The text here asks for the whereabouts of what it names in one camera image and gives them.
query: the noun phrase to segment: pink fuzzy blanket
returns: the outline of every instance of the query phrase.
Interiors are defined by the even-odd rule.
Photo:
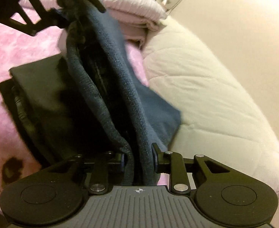
[[[26,13],[33,21],[38,20],[35,11],[26,9]],[[60,53],[57,48],[60,34],[61,29],[51,27],[31,37],[0,24],[0,82],[10,78],[8,70],[14,66]],[[148,86],[140,50],[128,41],[126,50],[135,74]],[[40,164],[21,140],[0,95],[0,193],[6,185],[38,170]],[[167,178],[162,176],[159,184],[166,183]]]

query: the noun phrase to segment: gray gripper base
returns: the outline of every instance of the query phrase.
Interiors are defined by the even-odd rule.
[[[187,197],[172,195],[165,186],[114,186],[108,194],[90,197],[74,217],[52,226],[72,227],[223,228],[200,215]]]

